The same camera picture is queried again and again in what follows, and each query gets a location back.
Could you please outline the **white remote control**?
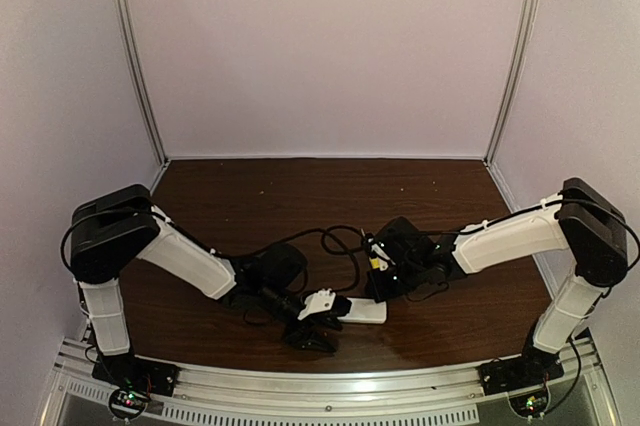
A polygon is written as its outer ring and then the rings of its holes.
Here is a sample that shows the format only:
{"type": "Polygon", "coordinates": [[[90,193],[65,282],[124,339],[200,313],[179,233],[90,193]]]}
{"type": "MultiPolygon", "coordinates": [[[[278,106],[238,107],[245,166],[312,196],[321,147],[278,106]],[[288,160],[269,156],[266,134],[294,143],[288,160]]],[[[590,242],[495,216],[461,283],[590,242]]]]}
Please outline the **white remote control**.
{"type": "Polygon", "coordinates": [[[339,321],[346,324],[381,325],[387,320],[387,303],[377,303],[373,299],[349,298],[350,308],[339,321]]]}

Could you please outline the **yellow handled screwdriver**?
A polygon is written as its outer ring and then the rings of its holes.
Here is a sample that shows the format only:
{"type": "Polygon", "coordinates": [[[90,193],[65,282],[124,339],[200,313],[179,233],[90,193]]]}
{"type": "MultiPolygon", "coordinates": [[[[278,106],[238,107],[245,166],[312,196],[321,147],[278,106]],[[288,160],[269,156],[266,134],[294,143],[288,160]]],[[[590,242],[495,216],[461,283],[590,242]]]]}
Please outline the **yellow handled screwdriver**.
{"type": "Polygon", "coordinates": [[[372,233],[360,229],[360,245],[362,251],[368,258],[373,270],[384,271],[387,267],[386,261],[379,255],[380,248],[375,236],[372,233]]]}

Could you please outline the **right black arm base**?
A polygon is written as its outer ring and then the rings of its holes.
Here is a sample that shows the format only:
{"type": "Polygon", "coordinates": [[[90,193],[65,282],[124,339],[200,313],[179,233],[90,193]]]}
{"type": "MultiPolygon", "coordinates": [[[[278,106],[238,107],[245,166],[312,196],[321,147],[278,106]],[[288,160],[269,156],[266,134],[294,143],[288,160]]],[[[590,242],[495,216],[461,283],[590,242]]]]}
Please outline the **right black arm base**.
{"type": "Polygon", "coordinates": [[[518,355],[482,363],[478,375],[485,396],[507,395],[511,411],[527,421],[542,419],[551,406],[549,382],[564,376],[557,356],[550,360],[518,355]]]}

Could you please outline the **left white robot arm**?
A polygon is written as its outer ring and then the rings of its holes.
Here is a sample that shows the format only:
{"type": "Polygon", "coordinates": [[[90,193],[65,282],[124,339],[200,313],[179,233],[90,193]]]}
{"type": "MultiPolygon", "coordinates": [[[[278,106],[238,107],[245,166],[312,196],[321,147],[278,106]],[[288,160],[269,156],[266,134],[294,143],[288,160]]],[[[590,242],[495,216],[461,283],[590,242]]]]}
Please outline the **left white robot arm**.
{"type": "Polygon", "coordinates": [[[132,352],[119,277],[135,260],[170,273],[221,304],[262,308],[284,324],[283,339],[296,349],[334,352],[316,329],[341,330],[342,318],[353,307],[331,289],[306,298],[290,291],[307,260],[289,240],[249,254],[225,255],[178,226],[141,184],[77,207],[60,241],[60,256],[80,289],[98,351],[105,357],[132,352]]]}

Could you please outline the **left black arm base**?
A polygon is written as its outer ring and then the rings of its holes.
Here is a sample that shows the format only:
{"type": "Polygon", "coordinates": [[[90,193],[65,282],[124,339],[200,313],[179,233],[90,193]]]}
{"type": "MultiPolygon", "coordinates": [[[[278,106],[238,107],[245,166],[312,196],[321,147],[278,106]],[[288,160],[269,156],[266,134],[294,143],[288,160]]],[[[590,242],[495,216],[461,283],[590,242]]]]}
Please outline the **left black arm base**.
{"type": "Polygon", "coordinates": [[[148,410],[153,395],[173,395],[178,373],[179,367],[174,364],[127,353],[99,355],[92,377],[115,387],[107,399],[107,408],[117,420],[129,423],[148,410]]]}

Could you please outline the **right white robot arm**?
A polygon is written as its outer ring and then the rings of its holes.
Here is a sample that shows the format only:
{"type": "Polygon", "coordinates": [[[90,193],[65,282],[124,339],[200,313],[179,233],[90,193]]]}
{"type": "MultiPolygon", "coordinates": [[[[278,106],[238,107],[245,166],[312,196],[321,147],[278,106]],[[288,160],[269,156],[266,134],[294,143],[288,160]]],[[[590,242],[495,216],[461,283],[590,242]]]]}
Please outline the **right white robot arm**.
{"type": "Polygon", "coordinates": [[[639,262],[629,254],[638,233],[623,213],[584,180],[497,219],[457,230],[427,232],[400,216],[366,233],[367,294],[384,302],[425,285],[447,286],[495,266],[553,256],[568,260],[549,306],[534,322],[522,354],[538,362],[556,357],[593,312],[639,262]]]}

